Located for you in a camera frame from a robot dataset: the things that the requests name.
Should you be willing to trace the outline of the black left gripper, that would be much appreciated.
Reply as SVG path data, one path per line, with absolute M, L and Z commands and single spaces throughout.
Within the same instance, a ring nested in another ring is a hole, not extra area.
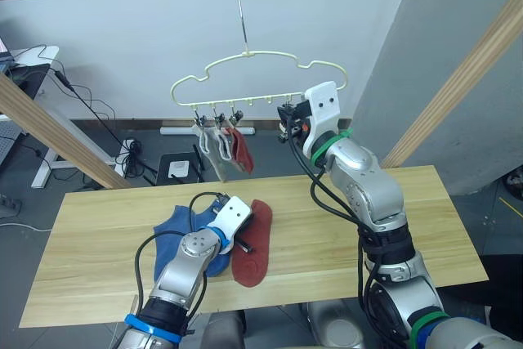
M 251 213 L 235 232 L 234 242 L 245 253 L 251 253 L 254 249 L 252 240 L 252 229 L 254 227 L 254 214 Z

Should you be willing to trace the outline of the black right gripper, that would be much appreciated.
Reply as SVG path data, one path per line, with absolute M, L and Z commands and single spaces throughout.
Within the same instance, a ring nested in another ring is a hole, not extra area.
M 279 123 L 278 135 L 279 142 L 287 142 L 289 127 L 292 136 L 297 143 L 304 143 L 311 131 L 311 107 L 308 100 L 296 105 L 285 103 L 277 107 L 278 115 L 284 118 L 284 122 Z

